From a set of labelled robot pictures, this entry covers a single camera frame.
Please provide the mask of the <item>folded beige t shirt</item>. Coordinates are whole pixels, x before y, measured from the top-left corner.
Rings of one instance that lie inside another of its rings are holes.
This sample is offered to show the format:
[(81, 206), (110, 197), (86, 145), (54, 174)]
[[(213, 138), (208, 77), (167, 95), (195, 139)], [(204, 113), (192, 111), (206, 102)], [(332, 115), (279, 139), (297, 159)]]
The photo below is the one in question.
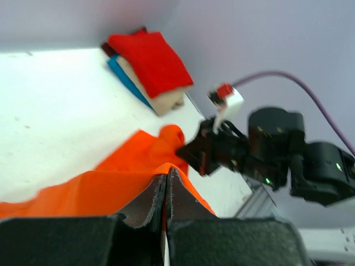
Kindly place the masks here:
[(161, 93), (155, 98), (151, 98), (146, 92), (146, 88), (140, 82), (131, 64), (122, 56), (116, 59), (117, 64), (122, 68), (123, 73), (133, 83), (133, 88), (143, 96), (143, 99), (153, 108), (158, 116), (163, 116), (170, 110), (178, 109), (184, 105), (184, 95), (191, 86), (181, 86), (174, 90)]

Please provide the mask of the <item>folded blue t shirt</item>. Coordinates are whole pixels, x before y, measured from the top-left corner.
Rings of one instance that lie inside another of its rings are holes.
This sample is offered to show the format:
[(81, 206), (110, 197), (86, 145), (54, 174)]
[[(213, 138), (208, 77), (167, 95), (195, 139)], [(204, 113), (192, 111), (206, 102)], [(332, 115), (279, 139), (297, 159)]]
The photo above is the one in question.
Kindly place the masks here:
[(118, 77), (118, 79), (122, 82), (122, 84), (143, 104), (145, 104), (148, 108), (153, 109), (149, 102), (145, 99), (136, 85), (131, 81), (131, 79), (126, 75), (122, 67), (117, 63), (119, 55), (114, 54), (107, 61), (108, 67), (111, 71)]

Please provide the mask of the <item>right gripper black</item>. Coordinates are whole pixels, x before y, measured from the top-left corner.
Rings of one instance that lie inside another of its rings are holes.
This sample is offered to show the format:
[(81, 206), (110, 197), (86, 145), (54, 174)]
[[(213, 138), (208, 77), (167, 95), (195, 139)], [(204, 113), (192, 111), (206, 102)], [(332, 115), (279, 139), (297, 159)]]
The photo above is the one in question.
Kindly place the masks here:
[(224, 121), (215, 134), (212, 129), (214, 120), (212, 117), (202, 121), (195, 139), (179, 147), (175, 155), (200, 176), (209, 176), (221, 166), (243, 173), (249, 152), (246, 135), (230, 121)]

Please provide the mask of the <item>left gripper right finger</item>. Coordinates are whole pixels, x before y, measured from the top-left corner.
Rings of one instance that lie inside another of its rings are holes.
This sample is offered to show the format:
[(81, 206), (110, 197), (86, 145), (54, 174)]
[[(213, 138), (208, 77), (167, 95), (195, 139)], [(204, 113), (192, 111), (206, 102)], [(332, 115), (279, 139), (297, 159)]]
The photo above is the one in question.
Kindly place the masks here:
[(221, 265), (212, 227), (221, 219), (207, 210), (172, 168), (166, 188), (166, 235), (171, 265)]

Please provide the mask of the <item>orange t shirt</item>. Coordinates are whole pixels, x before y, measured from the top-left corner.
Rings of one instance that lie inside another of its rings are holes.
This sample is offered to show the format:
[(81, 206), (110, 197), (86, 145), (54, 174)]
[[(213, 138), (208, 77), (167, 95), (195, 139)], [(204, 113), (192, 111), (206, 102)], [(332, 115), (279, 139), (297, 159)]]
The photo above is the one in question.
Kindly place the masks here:
[(211, 211), (190, 182), (187, 163), (175, 154), (184, 143), (177, 125), (162, 127), (158, 136), (139, 130), (95, 169), (44, 188), (29, 201), (1, 203), (1, 218), (112, 214), (145, 190), (155, 175), (167, 174), (171, 168), (177, 168), (186, 189)]

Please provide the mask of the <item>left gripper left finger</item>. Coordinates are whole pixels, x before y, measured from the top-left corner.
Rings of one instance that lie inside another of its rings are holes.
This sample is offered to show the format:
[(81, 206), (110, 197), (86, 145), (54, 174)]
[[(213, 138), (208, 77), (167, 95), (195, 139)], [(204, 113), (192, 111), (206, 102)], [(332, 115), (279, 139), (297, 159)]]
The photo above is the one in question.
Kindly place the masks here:
[(150, 184), (119, 213), (116, 226), (116, 265), (164, 265), (163, 214), (167, 175)]

